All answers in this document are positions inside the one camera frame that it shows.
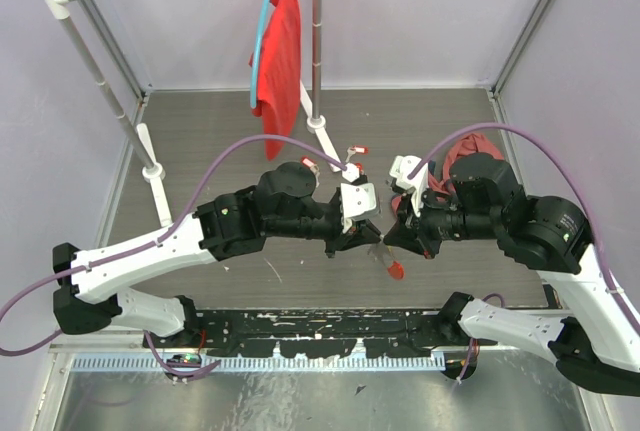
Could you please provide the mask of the keyring with red tag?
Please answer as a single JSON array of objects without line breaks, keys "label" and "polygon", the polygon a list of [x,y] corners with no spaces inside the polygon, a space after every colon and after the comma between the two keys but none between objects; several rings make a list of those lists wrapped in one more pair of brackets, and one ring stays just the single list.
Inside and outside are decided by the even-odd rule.
[{"label": "keyring with red tag", "polygon": [[384,269],[394,280],[403,280],[405,271],[402,264],[395,257],[392,249],[384,243],[376,243],[369,246],[368,255],[373,259],[376,266]]}]

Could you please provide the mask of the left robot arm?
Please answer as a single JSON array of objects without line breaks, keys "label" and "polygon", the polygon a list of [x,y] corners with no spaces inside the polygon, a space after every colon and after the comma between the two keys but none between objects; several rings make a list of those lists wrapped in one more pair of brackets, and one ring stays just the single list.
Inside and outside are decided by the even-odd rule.
[{"label": "left robot arm", "polygon": [[378,197],[366,176],[340,184],[327,203],[314,200],[316,184],[308,167],[286,162],[257,184],[198,206],[176,227],[100,249],[57,245],[52,250],[59,284],[53,311],[59,327],[67,335],[83,335],[124,326],[188,347],[200,335],[193,301],[145,294],[134,285],[258,253],[270,237],[321,241],[329,258],[380,242],[381,233],[370,221],[379,210]]}]

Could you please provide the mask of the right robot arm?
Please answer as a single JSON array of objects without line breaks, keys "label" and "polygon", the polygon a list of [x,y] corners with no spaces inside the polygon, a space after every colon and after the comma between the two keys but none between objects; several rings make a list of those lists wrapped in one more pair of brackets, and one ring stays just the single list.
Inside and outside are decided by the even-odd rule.
[{"label": "right robot arm", "polygon": [[638,396],[639,339],[606,286],[582,210],[557,196],[527,195],[510,164],[487,153],[454,163],[453,200],[441,201],[423,175],[411,177],[417,163],[398,156],[390,168],[401,201],[385,244],[431,259],[445,241],[493,240],[549,284],[570,312],[534,317],[455,292],[437,314],[442,339],[513,346],[549,361],[583,389]]}]

